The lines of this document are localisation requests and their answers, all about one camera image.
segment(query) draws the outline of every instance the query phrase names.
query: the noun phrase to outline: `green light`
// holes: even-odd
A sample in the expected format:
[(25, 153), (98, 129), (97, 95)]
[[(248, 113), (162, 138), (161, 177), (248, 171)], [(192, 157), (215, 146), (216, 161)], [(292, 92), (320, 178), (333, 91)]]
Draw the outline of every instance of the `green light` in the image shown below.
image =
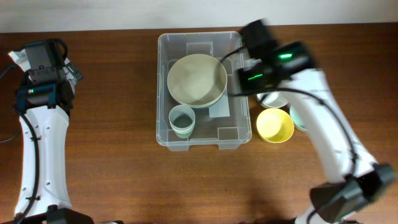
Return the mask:
[(283, 55), (280, 55), (279, 58), (280, 59), (288, 59), (288, 58), (291, 58), (292, 56), (293, 56), (293, 54), (283, 54)]
[(261, 77), (261, 76), (262, 76), (262, 74), (255, 75), (255, 76), (253, 76), (253, 77), (251, 77), (251, 78), (248, 78), (248, 80), (252, 80), (252, 79), (254, 79), (254, 78), (258, 78), (258, 77)]

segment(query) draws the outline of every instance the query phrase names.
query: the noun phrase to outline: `beige bowl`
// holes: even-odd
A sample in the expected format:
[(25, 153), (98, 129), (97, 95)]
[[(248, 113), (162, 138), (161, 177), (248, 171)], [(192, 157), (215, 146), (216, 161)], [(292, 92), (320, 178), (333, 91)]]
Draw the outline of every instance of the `beige bowl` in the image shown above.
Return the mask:
[(220, 62), (203, 54), (178, 60), (169, 71), (167, 87), (182, 105), (204, 108), (216, 103), (226, 90), (227, 74)]

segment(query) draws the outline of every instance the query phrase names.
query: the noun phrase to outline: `brown wooden surface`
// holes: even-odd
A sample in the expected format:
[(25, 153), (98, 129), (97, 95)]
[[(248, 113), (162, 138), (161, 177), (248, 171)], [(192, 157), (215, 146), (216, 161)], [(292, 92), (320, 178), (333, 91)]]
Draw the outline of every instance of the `brown wooden surface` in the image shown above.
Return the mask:
[[(157, 38), (164, 32), (227, 29), (114, 30), (0, 34), (0, 69), (9, 50), (62, 38), (85, 79), (77, 86), (66, 141), (73, 209), (96, 222), (238, 223), (293, 218), (325, 182), (306, 134), (283, 144), (253, 137), (237, 150), (193, 146), (170, 152), (155, 140)], [(324, 68), (352, 127), (380, 162), (398, 170), (398, 25), (277, 26), (283, 43), (302, 40)], [(0, 80), (0, 137), (19, 129), (10, 105), (22, 72)], [(252, 124), (262, 108), (249, 99)], [(13, 218), (21, 184), (22, 139), (0, 144), (0, 222)], [(398, 185), (355, 218), (398, 220)]]

